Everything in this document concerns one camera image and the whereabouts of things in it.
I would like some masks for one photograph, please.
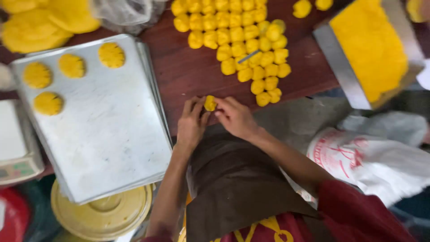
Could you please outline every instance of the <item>dark brown apron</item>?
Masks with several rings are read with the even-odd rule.
[[[274,215],[303,215],[314,241],[335,241],[318,213],[259,148],[229,133],[205,138],[187,170],[187,241],[210,242]]]

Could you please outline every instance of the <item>red shirt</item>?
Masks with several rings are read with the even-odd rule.
[[[359,193],[351,186],[336,180],[328,180],[319,188],[318,212],[324,224],[338,241],[348,242],[409,242],[414,238],[401,223],[385,208],[377,196]],[[294,242],[313,241],[311,234],[299,214],[284,213],[276,216],[276,223],[264,226],[259,223],[240,230],[241,239],[250,242],[271,242],[278,236],[283,241],[293,238]],[[275,232],[273,226],[281,233]],[[231,232],[222,237],[221,242],[241,242]],[[147,237],[142,242],[172,242],[166,237]]]

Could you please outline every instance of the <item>finger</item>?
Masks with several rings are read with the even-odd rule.
[[[243,106],[240,102],[238,102],[236,99],[234,99],[234,97],[230,96],[230,97],[226,97],[225,99],[237,108],[240,108]]]
[[[221,112],[221,111],[216,111],[215,112],[215,116],[218,118],[219,122],[225,127],[226,125],[228,125],[228,123],[230,122],[227,118],[227,116]]]
[[[211,115],[211,112],[205,112],[202,115],[202,118],[200,119],[200,125],[202,127],[205,127],[208,124],[209,116]]]
[[[198,100],[198,102],[194,105],[194,108],[191,112],[191,116],[195,117],[195,118],[199,118],[200,113],[202,111],[203,105],[205,104],[206,101],[206,97],[202,97]]]
[[[195,104],[199,100],[200,100],[200,98],[194,96],[193,98],[185,101],[184,111],[182,112],[182,116],[186,116],[186,115],[190,114],[191,113],[191,109],[193,108],[193,104]]]
[[[227,114],[233,113],[236,108],[227,100],[221,98],[214,98],[214,102],[217,103],[218,109],[223,109]]]

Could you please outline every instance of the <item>digital scale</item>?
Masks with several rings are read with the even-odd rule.
[[[0,101],[0,185],[39,175],[44,170],[33,128],[17,100]]]

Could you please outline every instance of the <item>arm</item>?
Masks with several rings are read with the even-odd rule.
[[[184,105],[178,122],[178,141],[173,147],[172,157],[149,218],[147,237],[172,238],[176,231],[184,198],[185,173],[188,159],[203,137],[210,112],[200,118],[206,98],[194,97]]]
[[[319,185],[334,179],[327,171],[308,157],[282,143],[257,125],[248,107],[234,98],[215,98],[218,108],[215,115],[232,135],[242,138],[267,153],[298,185],[317,197]]]

